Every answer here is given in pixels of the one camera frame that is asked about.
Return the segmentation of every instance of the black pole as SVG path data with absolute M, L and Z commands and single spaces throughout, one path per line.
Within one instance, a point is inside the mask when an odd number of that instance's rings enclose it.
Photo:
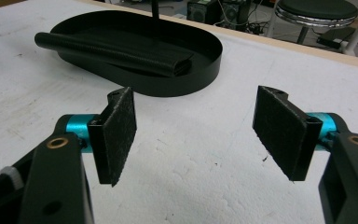
M 158 0 L 152 0 L 152 14 L 153 14 L 153 26 L 155 30 L 155 35 L 159 36 Z
M 309 30 L 309 28 L 305 27 L 305 26 L 301 29 L 301 33 L 300 33 L 300 36 L 298 37 L 297 44 L 302 45 L 304 43 L 304 39 L 305 39 L 305 36 L 307 35 L 308 30 Z

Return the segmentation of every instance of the teal metal joint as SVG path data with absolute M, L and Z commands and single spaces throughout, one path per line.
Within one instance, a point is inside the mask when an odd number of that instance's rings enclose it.
M 327 113 L 307 113 L 311 117 L 315 117 L 323 122 L 321 132 L 319 133 L 319 144 L 316 150 L 329 151 L 332 147 L 333 139 L 337 134 L 337 126 L 333 118 Z
M 69 121 L 66 124 L 66 131 L 68 133 L 75 133 L 87 144 L 87 146 L 82 149 L 83 153 L 92 152 L 87 123 L 89 123 L 89 121 L 92 120 L 95 116 L 95 114 L 73 115 L 71 118 L 69 118 Z

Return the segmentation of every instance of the white tabletop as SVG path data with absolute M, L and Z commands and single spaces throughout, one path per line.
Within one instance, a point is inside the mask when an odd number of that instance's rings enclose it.
M 120 88 L 41 49 L 34 35 L 106 8 L 72 0 L 0 8 L 0 169 L 53 131 L 64 114 L 99 114 Z M 114 188 L 84 155 L 96 223 L 322 223 L 318 184 L 329 154 L 315 152 L 292 183 L 252 129 L 258 85 L 289 93 L 306 112 L 335 112 L 358 133 L 358 67 L 214 33 L 220 73 L 181 97 L 135 94 L 138 131 Z

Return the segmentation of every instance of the stool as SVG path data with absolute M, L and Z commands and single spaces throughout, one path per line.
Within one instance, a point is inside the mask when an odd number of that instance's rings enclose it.
M 350 25 L 358 9 L 344 0 L 281 0 L 275 4 L 275 14 L 284 21 L 301 25 L 297 44 L 302 44 L 310 27 L 336 28 Z M 268 28 L 272 36 L 273 24 Z

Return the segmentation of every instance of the black plastic tray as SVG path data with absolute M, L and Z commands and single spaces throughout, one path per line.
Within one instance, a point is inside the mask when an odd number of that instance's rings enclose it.
M 132 87 L 141 94 L 172 97 L 199 91 L 211 84 L 219 73 L 222 44 L 209 32 L 176 22 L 125 11 L 97 11 L 75 16 L 57 24 L 50 32 L 58 35 L 86 35 L 97 43 L 151 45 L 191 52 L 191 68 L 174 77 L 117 66 L 90 57 L 86 52 L 71 51 L 49 44 L 37 45 L 57 50 L 60 57 L 121 86 Z

